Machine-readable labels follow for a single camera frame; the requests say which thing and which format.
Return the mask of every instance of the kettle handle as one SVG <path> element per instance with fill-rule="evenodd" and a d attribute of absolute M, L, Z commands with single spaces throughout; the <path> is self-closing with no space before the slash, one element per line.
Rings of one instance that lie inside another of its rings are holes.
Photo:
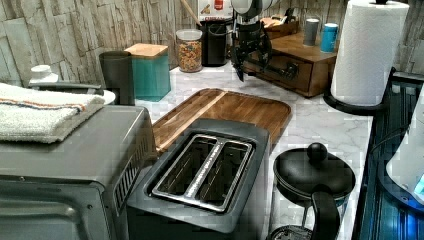
<path fill-rule="evenodd" d="M 340 215 L 333 196 L 324 191 L 314 192 L 312 206 L 315 212 L 315 225 L 311 240 L 336 239 L 340 228 Z"/>

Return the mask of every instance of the kettle lid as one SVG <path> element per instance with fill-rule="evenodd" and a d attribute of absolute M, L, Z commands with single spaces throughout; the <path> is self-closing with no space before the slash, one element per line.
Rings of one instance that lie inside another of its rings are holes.
<path fill-rule="evenodd" d="M 275 159 L 274 173 L 286 189 L 307 198 L 317 186 L 327 186 L 335 198 L 349 194 L 355 186 L 352 169 L 321 143 L 280 154 Z"/>

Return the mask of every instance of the toaster oven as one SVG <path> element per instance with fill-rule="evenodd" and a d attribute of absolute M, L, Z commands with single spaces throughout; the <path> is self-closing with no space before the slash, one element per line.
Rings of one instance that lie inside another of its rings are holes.
<path fill-rule="evenodd" d="M 156 160 L 141 107 L 105 106 L 63 142 L 0 141 L 0 239 L 127 239 L 126 201 Z"/>

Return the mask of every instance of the wooden wall panel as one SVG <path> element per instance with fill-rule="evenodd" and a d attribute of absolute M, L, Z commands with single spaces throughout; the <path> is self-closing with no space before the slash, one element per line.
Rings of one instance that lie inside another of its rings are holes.
<path fill-rule="evenodd" d="M 395 67 L 424 74 L 423 0 L 411 6 Z M 196 12 L 197 0 L 187 0 Z M 347 0 L 282 0 L 261 16 L 297 8 L 300 28 L 307 17 L 343 29 Z M 176 67 L 175 32 L 196 28 L 180 0 L 0 0 L 0 81 L 24 86 L 31 67 L 48 64 L 64 81 L 103 84 L 99 55 L 135 43 L 169 46 Z"/>

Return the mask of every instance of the dish towel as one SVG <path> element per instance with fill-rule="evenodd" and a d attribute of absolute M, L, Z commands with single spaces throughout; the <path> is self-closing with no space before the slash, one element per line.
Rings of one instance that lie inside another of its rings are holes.
<path fill-rule="evenodd" d="M 48 92 L 0 83 L 0 140 L 63 141 L 103 107 L 101 96 Z"/>

